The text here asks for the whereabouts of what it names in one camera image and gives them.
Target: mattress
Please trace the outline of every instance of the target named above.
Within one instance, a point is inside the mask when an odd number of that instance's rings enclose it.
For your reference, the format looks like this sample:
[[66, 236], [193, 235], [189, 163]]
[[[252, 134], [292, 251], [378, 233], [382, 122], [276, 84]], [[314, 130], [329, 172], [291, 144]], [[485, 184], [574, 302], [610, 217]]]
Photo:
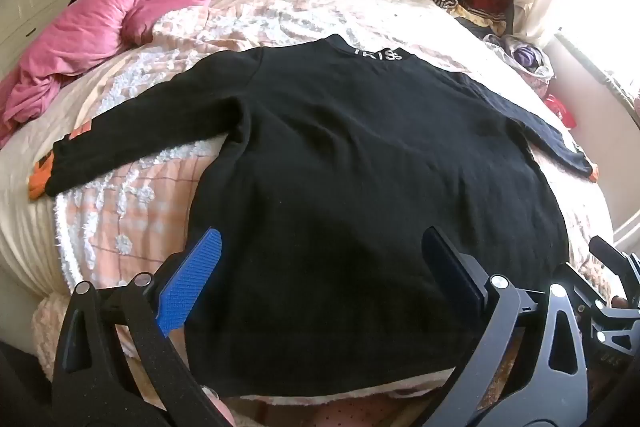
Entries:
[[[151, 44], [114, 57], [66, 86], [41, 118], [0, 150], [6, 172], [0, 177], [4, 269], [41, 296], [68, 295], [83, 279], [106, 287], [154, 271], [182, 249], [194, 188], [224, 136], [142, 158], [55, 200], [28, 203], [26, 181], [36, 160], [83, 121], [170, 80], [211, 53], [287, 46], [333, 33], [356, 48], [402, 47], [439, 68], [462, 71], [539, 115], [560, 130], [568, 147], [575, 147], [562, 123], [517, 73], [430, 0], [213, 0], [210, 7], [165, 15], [154, 27]], [[593, 235], [612, 241], [600, 188], [542, 152], [532, 153], [562, 210], [571, 263], [606, 296], [623, 295], [619, 280], [588, 252]], [[56, 335], [42, 332], [59, 320], [47, 323], [43, 317], [50, 315], [38, 317], [39, 339], [48, 342], [40, 348], [51, 352]]]

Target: yellow garment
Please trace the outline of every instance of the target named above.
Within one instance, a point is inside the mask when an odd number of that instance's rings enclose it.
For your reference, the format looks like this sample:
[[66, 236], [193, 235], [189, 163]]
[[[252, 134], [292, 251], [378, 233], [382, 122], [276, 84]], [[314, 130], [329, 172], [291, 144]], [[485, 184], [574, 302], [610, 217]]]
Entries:
[[491, 30], [499, 37], [504, 33], [507, 27], [506, 21], [492, 21], [491, 19], [485, 19], [484, 17], [474, 15], [473, 13], [469, 13], [467, 10], [465, 10], [462, 6], [460, 6], [460, 4], [448, 11], [449, 14], [454, 17], [463, 17], [466, 20], [471, 21], [473, 24], [477, 24], [478, 26], [482, 26], [483, 28], [491, 28]]

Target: red plastic bag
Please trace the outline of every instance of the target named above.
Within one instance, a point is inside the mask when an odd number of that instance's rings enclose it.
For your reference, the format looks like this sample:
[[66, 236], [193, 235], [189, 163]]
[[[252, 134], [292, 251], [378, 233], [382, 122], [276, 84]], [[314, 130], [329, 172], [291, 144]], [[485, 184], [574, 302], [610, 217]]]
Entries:
[[573, 129], [577, 123], [575, 123], [574, 115], [564, 107], [564, 103], [560, 102], [552, 94], [548, 94], [544, 100], [546, 107], [551, 109], [554, 115], [556, 115], [567, 129]]

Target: red folded garment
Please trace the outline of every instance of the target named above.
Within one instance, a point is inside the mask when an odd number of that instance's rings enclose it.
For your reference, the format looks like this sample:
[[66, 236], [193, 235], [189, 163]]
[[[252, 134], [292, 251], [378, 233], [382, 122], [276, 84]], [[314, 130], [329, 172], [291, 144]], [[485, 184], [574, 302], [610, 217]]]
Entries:
[[510, 0], [465, 0], [469, 6], [483, 12], [499, 14], [508, 8]]

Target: blue gripper pad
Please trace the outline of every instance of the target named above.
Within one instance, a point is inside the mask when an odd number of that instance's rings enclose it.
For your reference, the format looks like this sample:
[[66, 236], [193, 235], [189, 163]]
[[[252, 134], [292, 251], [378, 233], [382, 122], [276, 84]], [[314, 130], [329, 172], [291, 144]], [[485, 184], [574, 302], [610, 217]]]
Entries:
[[193, 247], [187, 258], [164, 286], [158, 298], [156, 322], [167, 336], [182, 327], [187, 315], [220, 260], [222, 238], [216, 229], [209, 229]]

